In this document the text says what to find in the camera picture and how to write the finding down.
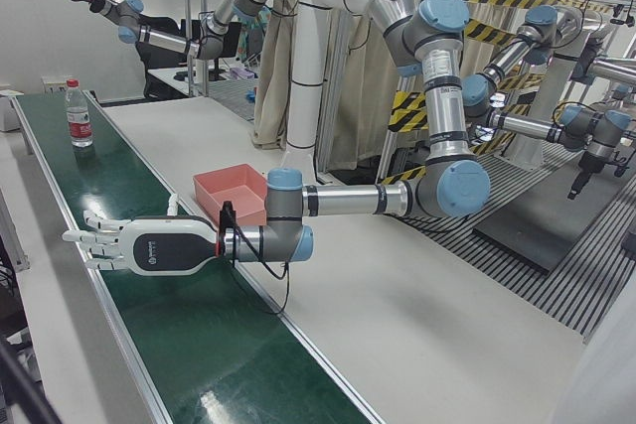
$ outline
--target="white column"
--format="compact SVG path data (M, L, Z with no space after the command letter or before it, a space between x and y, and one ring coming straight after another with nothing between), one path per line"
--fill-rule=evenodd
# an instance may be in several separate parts
M304 184L316 184L314 150L327 58L330 10L312 0L298 0L287 144L282 167L300 170Z

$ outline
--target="metal post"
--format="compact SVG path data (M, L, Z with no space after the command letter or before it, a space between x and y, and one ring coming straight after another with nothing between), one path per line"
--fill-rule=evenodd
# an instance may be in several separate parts
M186 0L186 37L192 39L192 13L190 12L190 0ZM194 65L192 56L188 55L188 96L194 96Z
M208 12L208 0L201 0L201 11L202 12ZM200 67L198 69L198 71L201 73L202 78L202 85L203 85L203 96L210 96L210 75L208 73L208 61L207 60L203 60L201 62L199 62L198 67Z
M320 105L320 124L316 138L316 172L326 173L334 145L336 117L340 104L340 92L345 73L345 63L349 54L349 33L353 17L349 12L338 13L334 49L327 72L327 84Z

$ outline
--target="black chair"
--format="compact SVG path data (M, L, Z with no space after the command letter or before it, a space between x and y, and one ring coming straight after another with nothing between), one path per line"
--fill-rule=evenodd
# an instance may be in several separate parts
M166 34L181 35L177 22L169 17L148 17L142 15L140 16L140 21L142 24L148 25L154 30L159 30ZM184 54L160 49L159 47L141 42L137 42L135 48L139 54L139 59L144 65L146 85L143 89L143 95L146 98L165 100L185 97L181 92L148 73L148 70L178 67L179 64L186 61Z

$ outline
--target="white table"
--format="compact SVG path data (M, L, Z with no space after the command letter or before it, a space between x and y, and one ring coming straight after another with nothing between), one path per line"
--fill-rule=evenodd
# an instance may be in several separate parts
M194 174L280 162L209 98L106 113L194 211ZM546 421L583 350L580 335L392 218L306 223L315 252L292 265L287 315L386 422ZM249 270L282 300L283 284Z

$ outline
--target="blue joint cap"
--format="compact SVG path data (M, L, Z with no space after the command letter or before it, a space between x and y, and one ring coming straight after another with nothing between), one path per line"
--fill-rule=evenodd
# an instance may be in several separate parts
M134 44L137 42L137 35L128 27L119 27L117 29L117 37L124 44Z
M605 117L614 126L618 129L622 129L623 131L627 129L629 122L632 120L632 117L629 114L623 113L622 111L616 111L615 109L605 111Z
M397 74L405 78L409 76L416 76L421 73L421 64L406 65L404 67L397 67Z
M557 21L557 9L550 5L533 7L526 13L526 22L533 25L551 25Z
M463 0L423 0L417 11L424 22L441 32L457 34L470 21L468 7Z
M249 22L251 19L253 19L253 15L248 15L246 14L243 10L241 10L239 7L237 7L236 5L232 6L232 11L235 13L235 15L237 17L239 17L241 20L243 20L244 22Z
M570 104L566 106L563 110L563 113L560 115L558 122L563 126L567 126L574 120L576 116L578 116L578 113L580 113L581 109L583 109L583 107L578 104Z
M311 254L314 251L314 232L309 225L302 226L302 233L300 234L300 240L294 254L291 256L292 262L302 262L309 260Z
M297 169L275 168L267 173L267 186L276 191L302 189L302 173Z
M550 49L532 49L524 57L530 65L543 65L550 59Z
M476 106L488 96L488 80L481 74L471 74L461 80L464 106Z
M437 183L437 202L451 217L480 211L490 196L490 178L481 164L462 160L451 164Z
M631 89L632 89L631 86L629 86L628 84L624 84L624 83L620 83L615 88L616 91L618 91L619 93L623 93L623 94L628 94L631 91Z
M136 13L140 14L141 12L143 12L143 2L141 0L126 0L126 3Z

